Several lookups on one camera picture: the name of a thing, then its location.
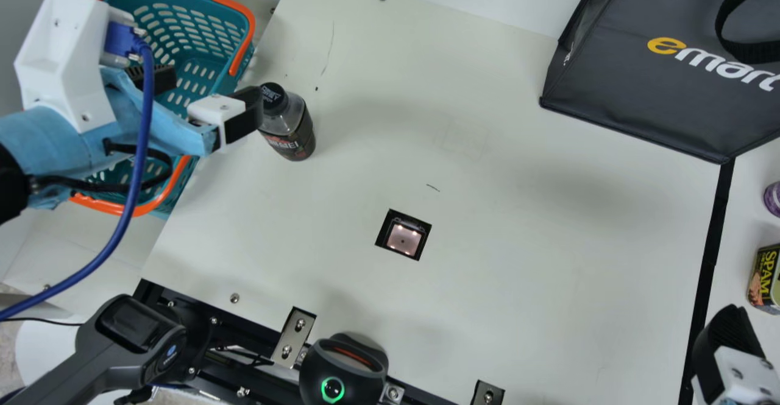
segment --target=blue cable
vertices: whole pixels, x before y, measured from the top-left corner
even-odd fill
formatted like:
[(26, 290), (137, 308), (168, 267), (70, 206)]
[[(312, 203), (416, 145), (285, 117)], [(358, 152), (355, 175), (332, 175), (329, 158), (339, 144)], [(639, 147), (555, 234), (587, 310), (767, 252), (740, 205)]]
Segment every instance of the blue cable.
[(103, 247), (103, 250), (101, 250), (90, 263), (70, 277), (62, 280), (62, 282), (57, 283), (55, 286), (51, 286), (51, 288), (46, 291), (28, 297), (16, 305), (0, 311), (0, 321), (10, 319), (84, 280), (87, 275), (92, 274), (96, 269), (100, 268), (101, 264), (111, 256), (125, 236), (127, 227), (133, 219), (133, 213), (136, 209), (136, 203), (138, 202), (138, 194), (141, 189), (141, 181), (144, 178), (144, 165), (146, 164), (146, 153), (149, 146), (149, 128), (151, 128), (151, 113), (152, 106), (154, 105), (154, 56), (151, 53), (149, 45), (140, 38), (136, 38), (134, 49), (135, 52), (140, 53), (140, 55), (144, 57), (144, 106), (141, 112), (136, 161), (133, 166), (133, 177), (130, 180), (130, 190), (127, 194), (125, 209), (122, 212), (122, 216), (119, 218), (119, 223), (116, 225), (114, 234), (111, 236), (111, 239), (108, 240), (108, 244)]

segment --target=black mark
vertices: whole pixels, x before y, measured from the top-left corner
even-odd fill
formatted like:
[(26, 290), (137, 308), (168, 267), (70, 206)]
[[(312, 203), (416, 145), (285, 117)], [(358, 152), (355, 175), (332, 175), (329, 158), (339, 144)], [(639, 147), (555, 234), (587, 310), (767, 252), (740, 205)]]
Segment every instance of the black mark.
[(325, 70), (328, 69), (328, 64), (331, 63), (331, 51), (333, 50), (333, 39), (335, 38), (335, 36), (336, 36), (336, 22), (334, 21), (331, 26), (331, 47), (329, 47), (328, 49), (328, 59), (325, 61), (325, 66), (322, 69), (322, 73), (320, 74), (320, 76), (325, 74)]

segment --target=teal shopping basket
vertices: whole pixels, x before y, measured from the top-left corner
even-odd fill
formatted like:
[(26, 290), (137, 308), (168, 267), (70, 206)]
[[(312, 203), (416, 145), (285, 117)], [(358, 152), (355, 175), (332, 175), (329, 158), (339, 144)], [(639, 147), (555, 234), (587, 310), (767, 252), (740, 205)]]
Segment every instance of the teal shopping basket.
[[(255, 22), (251, 11), (232, 0), (103, 0), (133, 14), (138, 27), (147, 31), (156, 64), (173, 66), (177, 87), (154, 100), (186, 118), (190, 102), (213, 93), (231, 94), (249, 64), (254, 46)], [(157, 188), (142, 191), (134, 216), (153, 213), (166, 218), (192, 175), (198, 157), (173, 160), (173, 174)], [(144, 180), (165, 167), (147, 159)], [(126, 183), (133, 159), (88, 178), (92, 183)], [(71, 200), (104, 213), (122, 214), (126, 194), (76, 194)]]

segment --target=dark bottle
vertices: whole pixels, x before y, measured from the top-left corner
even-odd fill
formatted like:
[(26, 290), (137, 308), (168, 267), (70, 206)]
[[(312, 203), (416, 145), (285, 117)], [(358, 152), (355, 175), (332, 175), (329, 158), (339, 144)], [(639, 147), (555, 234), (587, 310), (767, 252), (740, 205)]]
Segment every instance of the dark bottle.
[(317, 141), (306, 102), (299, 95), (286, 92), (277, 83), (264, 83), (260, 90), (263, 113), (258, 130), (265, 140), (288, 160), (309, 158)]

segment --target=bag handle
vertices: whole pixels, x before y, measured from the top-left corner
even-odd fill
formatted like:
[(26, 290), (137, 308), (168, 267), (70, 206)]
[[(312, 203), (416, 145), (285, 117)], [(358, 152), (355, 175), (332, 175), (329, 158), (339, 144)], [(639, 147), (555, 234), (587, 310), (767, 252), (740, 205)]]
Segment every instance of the bag handle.
[(723, 38), (723, 27), (730, 14), (746, 0), (724, 0), (715, 19), (715, 33), (721, 45), (734, 58), (744, 64), (764, 64), (780, 61), (780, 41), (763, 41), (758, 43), (739, 43)]

